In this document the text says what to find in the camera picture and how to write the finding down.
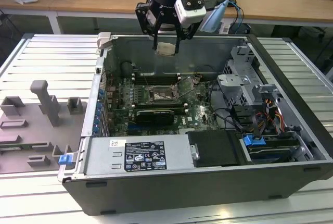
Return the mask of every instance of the blue cable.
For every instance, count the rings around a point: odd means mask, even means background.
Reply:
[[[238,14],[241,15],[241,11],[240,11],[239,7],[238,7],[235,3],[231,2],[231,1],[229,1],[229,3],[231,3],[231,4],[236,8],[236,10],[238,11]],[[237,29],[236,29],[236,31],[235,31],[235,34],[237,34],[237,31],[239,30],[239,28],[240,28],[240,26],[241,26],[241,24],[242,24],[242,22],[243,22],[243,19],[244,19],[244,14],[243,14],[243,16],[242,16],[240,22],[238,23],[238,27],[237,27]]]
[[[238,27],[237,27],[237,30],[235,31],[235,34],[237,34],[237,31],[239,30],[241,24],[243,23],[243,20],[244,20],[244,14],[243,14],[243,16],[242,16],[242,18],[241,18],[240,23],[238,24]]]

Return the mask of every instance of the blue tab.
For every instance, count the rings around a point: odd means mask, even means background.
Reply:
[[[245,137],[243,137],[243,141],[245,142],[245,146],[266,145],[264,137],[261,137],[261,139],[256,140],[253,138],[252,134],[249,134],[249,135],[246,135]]]
[[[59,165],[72,165],[73,164],[73,155],[61,155],[59,157]]]

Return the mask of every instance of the sticker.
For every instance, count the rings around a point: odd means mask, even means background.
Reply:
[[[164,142],[135,142],[125,145],[125,171],[167,169]]]
[[[110,141],[110,147],[124,147],[126,143],[126,139],[112,139]]]
[[[20,147],[3,147],[0,148],[0,151],[12,151],[12,150],[21,150]]]

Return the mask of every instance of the desk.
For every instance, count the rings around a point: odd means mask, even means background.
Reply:
[[[52,30],[61,33],[59,16],[94,18],[136,18],[134,9],[145,0],[39,0],[19,5],[12,0],[0,0],[0,8],[8,14],[43,15],[50,20]],[[332,0],[237,0],[244,10],[245,23],[293,26],[333,27]],[[223,21],[231,22],[236,13],[228,8]]]

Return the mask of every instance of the motherboard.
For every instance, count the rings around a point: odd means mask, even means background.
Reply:
[[[218,129],[208,100],[210,85],[199,76],[111,79],[107,88],[110,135]]]

